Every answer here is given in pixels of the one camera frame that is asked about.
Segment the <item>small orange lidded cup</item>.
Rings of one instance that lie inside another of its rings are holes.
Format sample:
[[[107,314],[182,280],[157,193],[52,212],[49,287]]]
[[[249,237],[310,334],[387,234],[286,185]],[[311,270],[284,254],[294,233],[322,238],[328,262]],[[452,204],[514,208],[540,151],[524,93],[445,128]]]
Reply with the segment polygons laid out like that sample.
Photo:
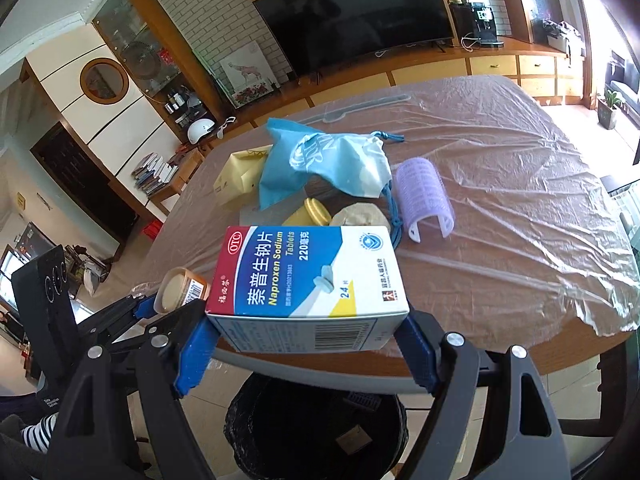
[[[191,270],[171,269],[160,283],[154,300],[154,311],[158,314],[166,314],[185,306],[192,300],[206,300],[209,289],[208,281]]]

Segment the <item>Naproxen medicine box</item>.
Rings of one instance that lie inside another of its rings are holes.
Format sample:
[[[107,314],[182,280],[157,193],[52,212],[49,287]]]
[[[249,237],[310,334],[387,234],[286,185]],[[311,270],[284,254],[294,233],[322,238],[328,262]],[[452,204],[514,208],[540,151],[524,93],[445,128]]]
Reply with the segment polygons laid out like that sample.
[[[410,311],[382,226],[232,226],[206,314],[237,352],[380,350]]]

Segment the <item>yellow paper envelope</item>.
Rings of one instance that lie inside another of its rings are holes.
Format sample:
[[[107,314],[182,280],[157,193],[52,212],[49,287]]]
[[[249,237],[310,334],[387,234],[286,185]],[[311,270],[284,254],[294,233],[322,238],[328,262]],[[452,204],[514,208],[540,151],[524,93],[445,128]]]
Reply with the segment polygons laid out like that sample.
[[[233,152],[214,183],[216,199],[226,204],[257,190],[272,145]]]

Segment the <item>beige paper puck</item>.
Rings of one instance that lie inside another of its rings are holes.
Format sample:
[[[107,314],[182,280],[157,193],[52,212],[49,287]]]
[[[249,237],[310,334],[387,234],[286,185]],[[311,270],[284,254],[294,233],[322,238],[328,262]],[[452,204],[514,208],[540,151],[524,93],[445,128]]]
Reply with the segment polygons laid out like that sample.
[[[342,208],[332,218],[330,226],[385,226],[390,232],[386,215],[372,203],[356,203]]]

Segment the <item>yellow plastic tub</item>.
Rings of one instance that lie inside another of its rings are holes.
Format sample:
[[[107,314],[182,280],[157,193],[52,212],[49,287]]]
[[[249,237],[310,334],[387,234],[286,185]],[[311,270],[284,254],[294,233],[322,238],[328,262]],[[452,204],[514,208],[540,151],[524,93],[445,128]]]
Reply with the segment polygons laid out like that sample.
[[[332,221],[332,216],[320,200],[316,198],[306,198],[294,214],[291,214],[284,226],[328,226]]]

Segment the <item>light blue drawstring bag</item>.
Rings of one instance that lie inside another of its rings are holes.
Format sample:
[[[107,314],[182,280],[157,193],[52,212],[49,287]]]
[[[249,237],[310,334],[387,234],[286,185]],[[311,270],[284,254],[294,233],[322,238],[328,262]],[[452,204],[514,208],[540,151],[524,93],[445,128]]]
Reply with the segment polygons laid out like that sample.
[[[319,177],[350,196],[385,197],[392,216],[390,239],[395,247],[399,245],[401,218],[384,143],[400,143],[405,140],[402,134],[326,133],[283,118],[270,118],[266,128],[272,148],[258,185],[262,210],[297,193],[310,178]]]

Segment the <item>black trash bin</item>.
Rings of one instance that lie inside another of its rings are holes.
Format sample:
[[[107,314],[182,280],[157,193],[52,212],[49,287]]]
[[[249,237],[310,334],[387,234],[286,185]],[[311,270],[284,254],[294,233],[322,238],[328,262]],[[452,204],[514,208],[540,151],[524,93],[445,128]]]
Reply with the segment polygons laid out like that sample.
[[[400,461],[409,431],[394,394],[254,373],[229,405],[224,436],[252,479],[381,479]]]

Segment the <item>stack of books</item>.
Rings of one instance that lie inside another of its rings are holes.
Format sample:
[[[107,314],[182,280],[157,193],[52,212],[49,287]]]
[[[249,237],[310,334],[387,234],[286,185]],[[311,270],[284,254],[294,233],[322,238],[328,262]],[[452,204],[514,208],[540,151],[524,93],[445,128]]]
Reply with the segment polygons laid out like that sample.
[[[172,177],[179,169],[181,156],[173,154],[169,158],[163,158],[158,153],[145,156],[138,166],[134,168],[131,177],[134,178],[134,187],[150,196],[168,185]]]

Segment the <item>clear plastic table cover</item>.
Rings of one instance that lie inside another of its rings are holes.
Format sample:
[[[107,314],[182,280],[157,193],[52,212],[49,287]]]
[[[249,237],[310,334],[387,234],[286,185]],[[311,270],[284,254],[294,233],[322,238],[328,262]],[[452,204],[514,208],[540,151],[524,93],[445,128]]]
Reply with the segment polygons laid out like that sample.
[[[270,118],[211,152],[134,280],[206,302],[242,352],[377,349],[410,311],[501,349],[570,321],[639,325],[615,206],[500,76],[388,88]]]

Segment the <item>purple hair roller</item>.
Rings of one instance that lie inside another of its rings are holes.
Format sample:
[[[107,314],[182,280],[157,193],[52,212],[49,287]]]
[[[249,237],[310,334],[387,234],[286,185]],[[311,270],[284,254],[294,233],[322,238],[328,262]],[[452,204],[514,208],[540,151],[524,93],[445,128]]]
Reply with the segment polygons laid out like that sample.
[[[456,216],[444,182],[434,164],[422,157],[402,162],[395,174],[398,205],[410,240],[420,243],[419,222],[436,218],[442,237],[454,230]]]

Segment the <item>white dome lamp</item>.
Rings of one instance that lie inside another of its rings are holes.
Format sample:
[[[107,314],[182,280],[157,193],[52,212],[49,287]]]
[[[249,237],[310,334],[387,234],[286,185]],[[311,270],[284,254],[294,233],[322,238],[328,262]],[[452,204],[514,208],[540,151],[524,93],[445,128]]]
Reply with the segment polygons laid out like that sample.
[[[191,144],[198,144],[201,139],[209,136],[216,127],[216,122],[209,118],[194,120],[188,128],[186,135]]]

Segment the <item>glass display cabinet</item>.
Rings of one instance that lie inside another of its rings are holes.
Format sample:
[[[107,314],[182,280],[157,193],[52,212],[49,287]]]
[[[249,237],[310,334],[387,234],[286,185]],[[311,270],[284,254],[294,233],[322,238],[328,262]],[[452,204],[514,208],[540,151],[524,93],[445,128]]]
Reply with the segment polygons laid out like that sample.
[[[157,0],[106,0],[93,26],[181,141],[194,120],[227,118],[213,77]]]

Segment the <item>potted green plant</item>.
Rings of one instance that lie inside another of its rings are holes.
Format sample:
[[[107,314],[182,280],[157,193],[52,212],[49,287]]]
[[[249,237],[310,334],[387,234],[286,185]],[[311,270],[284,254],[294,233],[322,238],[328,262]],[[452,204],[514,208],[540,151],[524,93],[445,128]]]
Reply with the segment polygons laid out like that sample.
[[[602,96],[598,97],[598,121],[606,130],[612,130],[616,126],[617,110],[622,105],[623,100],[620,92],[605,89]]]

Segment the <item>wooden tv cabinet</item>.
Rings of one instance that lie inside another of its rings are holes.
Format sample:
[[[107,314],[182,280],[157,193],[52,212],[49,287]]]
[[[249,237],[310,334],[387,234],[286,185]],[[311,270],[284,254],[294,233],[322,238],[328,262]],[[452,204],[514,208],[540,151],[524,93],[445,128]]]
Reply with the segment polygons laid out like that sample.
[[[286,117],[324,103],[387,87],[457,76],[500,75],[516,82],[541,105],[577,104],[584,95],[584,56],[506,38],[497,49],[407,48],[347,63],[284,84],[240,110],[227,136],[238,136],[270,117]]]

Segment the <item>white printer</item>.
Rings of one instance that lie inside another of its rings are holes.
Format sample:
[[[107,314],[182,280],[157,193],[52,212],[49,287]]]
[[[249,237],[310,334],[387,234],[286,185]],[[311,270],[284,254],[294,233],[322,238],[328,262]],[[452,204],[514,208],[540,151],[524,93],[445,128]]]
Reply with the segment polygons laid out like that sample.
[[[567,56],[585,54],[585,43],[578,30],[567,22],[541,21],[542,29],[550,47],[564,52]]]

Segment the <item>black coffee machine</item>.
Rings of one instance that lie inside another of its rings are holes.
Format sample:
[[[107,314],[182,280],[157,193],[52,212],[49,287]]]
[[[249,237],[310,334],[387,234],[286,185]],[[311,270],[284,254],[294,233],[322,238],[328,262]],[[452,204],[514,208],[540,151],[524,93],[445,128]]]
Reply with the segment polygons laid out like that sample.
[[[449,9],[463,49],[503,46],[490,6],[481,2],[450,3]]]

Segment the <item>large black television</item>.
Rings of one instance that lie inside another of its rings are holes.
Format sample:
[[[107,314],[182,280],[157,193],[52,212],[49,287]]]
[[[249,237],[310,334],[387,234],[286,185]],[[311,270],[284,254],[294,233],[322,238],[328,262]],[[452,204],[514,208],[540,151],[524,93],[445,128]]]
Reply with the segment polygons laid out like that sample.
[[[255,0],[254,6],[297,76],[454,38],[442,0]]]

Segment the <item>round wall picture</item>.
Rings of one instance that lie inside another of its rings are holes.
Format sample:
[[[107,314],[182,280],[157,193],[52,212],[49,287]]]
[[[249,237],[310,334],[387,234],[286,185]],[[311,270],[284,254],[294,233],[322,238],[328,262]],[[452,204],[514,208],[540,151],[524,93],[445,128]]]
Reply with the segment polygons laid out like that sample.
[[[121,101],[129,89],[129,77],[119,62],[111,58],[95,58],[80,72],[79,83],[92,102],[111,105]]]

